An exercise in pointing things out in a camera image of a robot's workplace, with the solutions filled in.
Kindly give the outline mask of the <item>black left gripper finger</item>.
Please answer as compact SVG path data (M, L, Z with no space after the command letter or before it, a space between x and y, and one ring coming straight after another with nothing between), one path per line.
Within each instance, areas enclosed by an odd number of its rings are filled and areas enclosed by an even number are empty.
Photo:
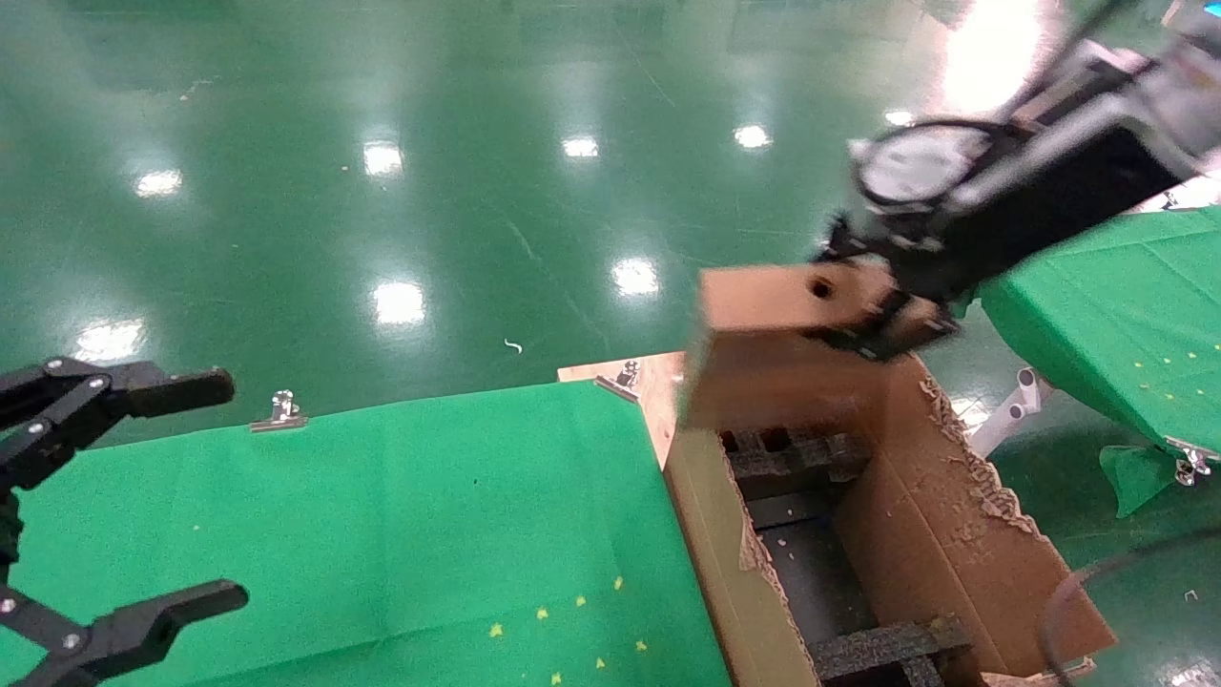
M166 373L156 364L101 366L74 358L2 373L1 487L35 489L123 419L155 419L232 401L225 369Z
M186 626L244 608L249 593L233 581L211 581L118 606L88 625L9 584L1 600L2 626L46 650L13 686L99 686L161 663Z

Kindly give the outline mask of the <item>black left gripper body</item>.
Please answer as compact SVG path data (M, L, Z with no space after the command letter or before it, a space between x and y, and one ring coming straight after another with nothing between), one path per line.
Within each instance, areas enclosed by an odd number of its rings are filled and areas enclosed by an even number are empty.
M4 491L0 508L0 582L9 583L11 567L20 561L22 519L20 499L12 491Z

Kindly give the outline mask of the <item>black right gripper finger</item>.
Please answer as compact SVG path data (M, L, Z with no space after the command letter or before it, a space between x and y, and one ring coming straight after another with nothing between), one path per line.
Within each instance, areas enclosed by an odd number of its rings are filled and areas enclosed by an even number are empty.
M889 251L888 240L888 232L872 217L833 215L828 222L828 234L812 254L811 264L882 257Z
M954 317L947 303L891 290L880 301L867 304L858 322L832 329L808 329L806 338L872 362L889 362L951 338L958 331L958 318Z

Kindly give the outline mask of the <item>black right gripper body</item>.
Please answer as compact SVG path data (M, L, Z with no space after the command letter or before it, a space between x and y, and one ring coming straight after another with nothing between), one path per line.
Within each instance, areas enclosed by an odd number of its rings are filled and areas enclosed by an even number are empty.
M1128 127L911 127L863 144L853 185L889 234L897 289L951 301L1190 178Z

